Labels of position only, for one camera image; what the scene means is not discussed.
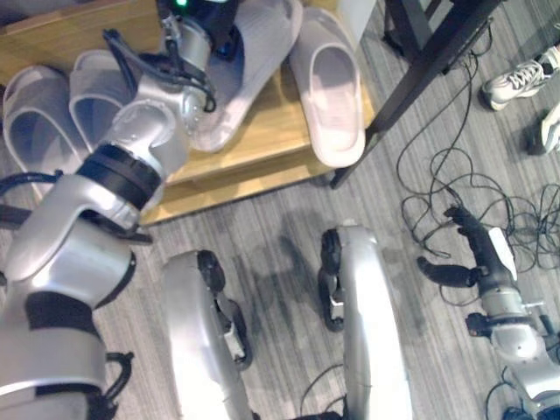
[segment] striped carpet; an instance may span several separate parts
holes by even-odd
[[[382,42],[383,1],[374,9],[364,39],[364,75],[382,103],[406,71],[407,64]],[[458,147],[471,157],[474,169],[495,179],[510,195],[538,200],[544,184],[558,181],[560,157],[529,157],[522,142],[537,118],[560,99],[560,78],[539,95],[515,101],[500,113],[482,107],[476,91],[483,81],[509,69],[550,46],[560,35],[560,3],[555,0],[509,0],[494,13],[493,47],[479,61],[473,79],[475,96]],[[480,48],[485,37],[480,40]],[[412,392],[417,420],[480,420],[484,418],[487,391],[499,380],[500,362],[483,339],[472,339],[464,317],[478,304],[456,308],[445,304],[438,288],[426,281],[415,265],[422,250],[411,240],[400,216],[401,201],[409,196],[396,177],[396,160],[403,146],[465,83],[458,70],[436,79],[399,123],[386,135],[360,169],[339,190],[331,191],[318,178],[251,199],[187,215],[150,227],[155,244],[136,249],[139,260],[134,282],[116,304],[99,311],[96,319],[108,348],[136,353],[130,385],[121,398],[118,418],[173,419],[173,394],[169,351],[161,307],[160,269],[180,252],[212,249],[227,273],[226,292],[237,300],[248,322],[255,350],[252,367],[242,374],[253,410],[263,420],[296,417],[302,394],[325,368],[342,361],[342,336],[328,332],[319,316],[316,272],[319,240],[324,230],[345,219],[372,228],[382,247]],[[466,91],[408,150],[402,176],[411,188],[430,187],[431,157],[448,147],[466,111]],[[15,166],[1,154],[3,172]],[[454,156],[441,176],[453,179],[468,163]],[[458,190],[475,213],[493,199],[488,192]],[[10,192],[6,201],[24,204],[25,189]],[[435,202],[441,213],[449,204]],[[411,206],[409,212],[421,212]],[[503,224],[504,213],[492,214]],[[427,232],[431,226],[421,226]],[[2,256],[11,233],[0,234]],[[467,246],[453,230],[437,234],[431,243],[452,250],[455,261],[472,263]],[[558,271],[532,269],[520,276],[528,300],[544,299],[558,326]],[[449,299],[468,299],[471,290],[449,291]],[[317,413],[345,392],[340,369],[334,369],[313,388],[304,402],[304,413]],[[501,418],[504,407],[517,402],[503,390],[491,403],[491,419]],[[340,403],[334,405],[339,410]]]

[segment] tangled wires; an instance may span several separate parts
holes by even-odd
[[[463,206],[464,200],[459,191],[472,196],[474,192],[482,193],[487,200],[486,208],[479,215],[479,220],[486,226],[496,226],[495,222],[486,222],[489,214],[500,214],[500,223],[507,241],[514,253],[518,272],[527,272],[535,266],[543,270],[560,268],[560,185],[547,184],[541,191],[538,205],[532,200],[519,196],[509,196],[500,184],[484,173],[474,170],[473,159],[469,153],[458,147],[459,139],[466,126],[473,101],[473,78],[478,72],[478,58],[481,53],[470,52],[462,68],[465,71],[465,85],[420,129],[404,146],[396,161],[396,174],[401,185],[410,193],[401,203],[404,223],[412,239],[423,250],[443,258],[449,258],[448,252],[432,245],[432,238],[451,223],[442,220],[441,209],[436,210],[435,201],[443,201],[446,206]],[[430,159],[430,187],[427,191],[411,186],[403,176],[403,158],[410,153],[411,146],[418,141],[425,130],[433,124],[466,91],[465,113],[457,135],[449,147],[436,152]],[[460,166],[466,164],[462,171],[451,180],[444,180],[447,173],[457,173]]]

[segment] black band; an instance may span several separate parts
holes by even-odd
[[[101,184],[138,210],[161,184],[159,174],[151,166],[111,144],[97,148],[77,173]]]

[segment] black cable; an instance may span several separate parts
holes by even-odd
[[[304,414],[304,402],[305,402],[305,398],[307,398],[307,395],[312,391],[313,387],[317,384],[317,382],[320,381],[320,379],[325,376],[326,374],[328,374],[329,372],[331,372],[334,369],[337,368],[342,368],[344,365],[342,363],[337,363],[335,365],[331,365],[329,366],[327,369],[325,369],[323,372],[321,372],[314,380],[312,383],[309,384],[309,386],[305,389],[305,392],[303,394],[303,396],[301,397],[301,400],[299,402],[299,416],[302,417]]]
[[[105,393],[105,398],[110,403],[115,403],[115,399],[119,396],[119,394],[121,394],[124,387],[129,382],[130,377],[132,376],[133,358],[133,353],[107,353],[107,363],[118,363],[121,366],[121,373]]]
[[[434,256],[450,258],[451,255],[443,250],[434,249],[431,240],[442,229],[452,226],[448,220],[441,220],[441,215],[436,213],[434,199],[440,193],[457,205],[464,201],[457,192],[455,185],[459,181],[467,181],[473,189],[489,191],[497,194],[479,216],[485,226],[488,224],[483,219],[496,207],[504,207],[506,213],[505,226],[500,226],[506,235],[519,273],[539,267],[542,270],[555,270],[560,268],[560,185],[547,184],[541,191],[539,205],[536,206],[529,199],[518,196],[508,196],[499,183],[487,175],[476,172],[474,163],[469,154],[458,147],[458,141],[466,126],[469,111],[473,100],[473,78],[478,72],[478,57],[486,53],[492,45],[492,30],[488,29],[488,48],[483,52],[471,52],[463,64],[466,74],[466,83],[458,92],[432,117],[430,120],[404,145],[395,164],[396,176],[401,185],[411,195],[401,202],[401,215],[410,235],[420,247]],[[430,187],[427,191],[409,185],[403,177],[403,159],[410,152],[411,146],[417,142],[426,129],[438,119],[456,100],[467,90],[465,114],[462,118],[457,135],[446,147],[435,153],[429,163]],[[466,173],[459,174],[449,181],[441,179],[445,165],[449,163],[450,156],[461,158],[468,165]]]
[[[326,413],[328,410],[330,410],[334,404],[336,404],[339,401],[344,401],[344,399],[346,398],[345,395],[343,396],[339,396],[338,398],[332,400],[331,402],[329,402],[329,404],[325,407],[325,409],[323,410],[323,413]]]
[[[53,175],[43,172],[14,173],[6,178],[0,179],[0,197],[6,194],[10,189],[23,184],[54,184],[62,175],[63,173],[61,170],[56,170]]]
[[[141,59],[134,51],[132,51],[128,44],[124,42],[121,34],[117,30],[104,30],[103,39],[105,39],[109,49],[115,55],[115,59],[117,60],[117,63],[119,63],[119,67],[123,65],[125,68],[123,73],[125,80],[129,77],[128,75],[131,74],[128,63],[126,62],[126,60],[130,60],[130,62],[134,63],[143,73],[148,74],[150,77],[158,81],[172,85],[197,88],[206,95],[206,106],[204,110],[206,112],[213,112],[215,110],[216,100],[214,97],[214,88],[208,78],[201,80],[188,73],[167,73],[161,71],[156,66],[153,66],[147,61]]]
[[[484,401],[484,418],[485,420],[490,420],[490,398],[498,389],[502,387],[510,387],[513,391],[515,391],[515,386],[511,381],[506,379],[506,372],[508,371],[508,367],[504,367],[501,371],[500,381],[496,383],[493,387],[490,388],[488,394],[486,394],[486,400]]]
[[[473,297],[465,302],[452,302],[444,295],[444,286],[442,284],[439,285],[439,296],[442,298],[444,302],[446,302],[450,306],[456,306],[458,308],[464,308],[465,306],[472,305],[474,302],[480,299],[480,297]]]

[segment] black table leg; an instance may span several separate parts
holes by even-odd
[[[338,188],[360,162],[404,114],[436,76],[464,49],[486,22],[501,0],[455,0],[455,4],[436,29],[425,48],[410,65],[408,72],[385,101],[375,119],[366,128],[366,149],[360,160],[334,172],[331,188]]]

